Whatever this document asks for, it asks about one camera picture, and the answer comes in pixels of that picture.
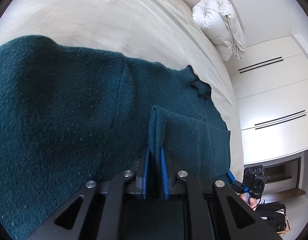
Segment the person right hand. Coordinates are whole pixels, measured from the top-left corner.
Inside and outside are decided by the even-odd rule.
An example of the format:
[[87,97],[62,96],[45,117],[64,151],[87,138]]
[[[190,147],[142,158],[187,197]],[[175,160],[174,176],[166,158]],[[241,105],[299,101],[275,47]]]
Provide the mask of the person right hand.
[[256,200],[256,198],[252,198],[250,197],[250,195],[246,192],[246,193],[241,193],[239,194],[239,197],[253,210],[256,209],[257,205],[258,205],[258,201]]

